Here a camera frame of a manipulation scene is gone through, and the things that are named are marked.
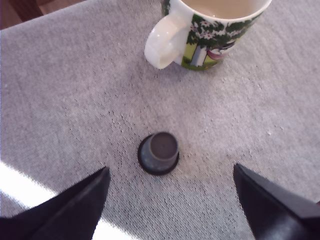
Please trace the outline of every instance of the black cup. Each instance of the black cup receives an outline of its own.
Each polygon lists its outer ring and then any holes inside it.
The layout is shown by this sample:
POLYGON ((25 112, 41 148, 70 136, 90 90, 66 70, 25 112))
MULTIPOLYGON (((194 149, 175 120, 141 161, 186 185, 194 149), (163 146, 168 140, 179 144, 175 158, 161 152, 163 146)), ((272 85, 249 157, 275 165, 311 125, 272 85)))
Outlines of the black cup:
POLYGON ((178 164, 177 139, 168 132, 149 135, 140 143, 138 160, 142 168, 149 174, 168 174, 178 164))

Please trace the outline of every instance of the white mug handle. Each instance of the white mug handle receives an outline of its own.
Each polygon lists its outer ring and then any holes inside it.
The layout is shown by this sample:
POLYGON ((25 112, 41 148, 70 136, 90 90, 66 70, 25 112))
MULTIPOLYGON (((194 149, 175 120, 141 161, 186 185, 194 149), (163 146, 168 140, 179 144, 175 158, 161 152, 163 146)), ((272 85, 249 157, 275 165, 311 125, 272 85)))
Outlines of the white mug handle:
POLYGON ((145 43, 144 55, 147 61, 157 69, 164 69, 179 55, 174 36, 188 24, 176 13, 162 18, 152 29, 145 43))

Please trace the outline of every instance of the wooden floor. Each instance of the wooden floor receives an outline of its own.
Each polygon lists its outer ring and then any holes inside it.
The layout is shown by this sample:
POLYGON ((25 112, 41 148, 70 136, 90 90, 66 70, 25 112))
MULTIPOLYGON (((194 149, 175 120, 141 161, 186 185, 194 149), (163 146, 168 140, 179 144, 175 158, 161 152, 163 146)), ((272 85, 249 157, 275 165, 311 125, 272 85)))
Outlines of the wooden floor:
MULTIPOLYGON (((43 15, 55 12, 59 9, 71 6, 84 0, 37 0, 38 5, 43 15)), ((1 2, 1 29, 6 29, 11 26, 22 23, 13 7, 9 4, 9 0, 0 0, 1 2)))

